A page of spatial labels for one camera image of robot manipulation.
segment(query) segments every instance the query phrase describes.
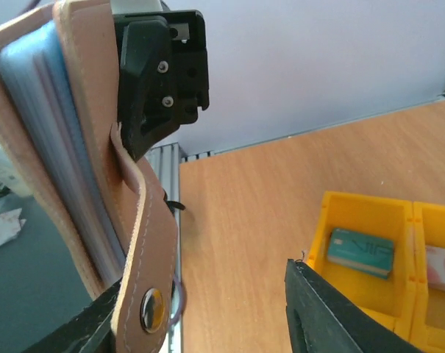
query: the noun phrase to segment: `small teal package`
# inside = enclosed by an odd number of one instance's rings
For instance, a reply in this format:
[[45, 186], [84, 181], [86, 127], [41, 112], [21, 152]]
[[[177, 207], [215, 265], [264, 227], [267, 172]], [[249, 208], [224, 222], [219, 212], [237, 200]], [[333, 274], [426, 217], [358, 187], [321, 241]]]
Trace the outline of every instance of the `small teal package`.
[[394, 242], [334, 228], [327, 259], [332, 263], [386, 279], [394, 263]]

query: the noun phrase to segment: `gray floor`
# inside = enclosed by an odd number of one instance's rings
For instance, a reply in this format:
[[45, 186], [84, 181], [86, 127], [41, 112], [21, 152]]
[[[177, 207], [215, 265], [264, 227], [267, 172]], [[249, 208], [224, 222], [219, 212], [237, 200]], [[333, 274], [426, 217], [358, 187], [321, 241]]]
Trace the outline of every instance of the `gray floor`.
[[23, 207], [17, 239], [0, 247], [0, 353], [21, 352], [90, 303], [62, 238], [31, 198], [8, 196], [3, 210]]

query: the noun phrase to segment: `tan leather wallet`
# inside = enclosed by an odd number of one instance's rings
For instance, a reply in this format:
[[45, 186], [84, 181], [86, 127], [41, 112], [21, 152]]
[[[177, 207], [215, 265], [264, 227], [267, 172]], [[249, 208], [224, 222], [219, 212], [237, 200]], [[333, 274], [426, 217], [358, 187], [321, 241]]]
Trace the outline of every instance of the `tan leather wallet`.
[[[104, 205], [128, 249], [113, 313], [117, 352], [157, 352], [167, 324], [149, 334], [140, 325], [145, 293], [157, 288], [168, 322], [177, 225], [164, 190], [145, 158], [135, 163], [122, 146], [117, 120], [118, 52], [109, 0], [67, 0], [37, 8], [0, 26], [0, 50], [54, 20], [85, 145]], [[92, 298], [106, 286], [99, 278], [63, 201], [0, 81], [0, 143], [62, 235]]]

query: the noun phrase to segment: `wooden table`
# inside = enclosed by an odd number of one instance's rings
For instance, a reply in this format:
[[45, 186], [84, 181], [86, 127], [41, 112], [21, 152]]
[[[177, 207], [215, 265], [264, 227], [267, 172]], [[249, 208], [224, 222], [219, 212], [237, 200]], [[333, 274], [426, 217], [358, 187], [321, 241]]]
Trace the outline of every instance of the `wooden table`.
[[445, 101], [185, 163], [180, 176], [185, 352], [291, 352], [286, 260], [310, 248], [324, 191], [445, 204]]

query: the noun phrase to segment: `wallet strap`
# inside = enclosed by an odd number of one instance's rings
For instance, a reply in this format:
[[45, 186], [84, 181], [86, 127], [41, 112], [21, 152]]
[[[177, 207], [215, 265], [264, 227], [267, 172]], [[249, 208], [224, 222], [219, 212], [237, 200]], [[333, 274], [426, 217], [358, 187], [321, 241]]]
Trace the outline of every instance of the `wallet strap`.
[[[113, 124], [111, 140], [124, 181], [138, 194], [138, 211], [111, 329], [116, 353], [153, 353], [160, 349], [168, 329], [177, 223], [146, 158], [136, 164], [123, 147], [118, 123]], [[159, 293], [157, 302], [149, 293]]]

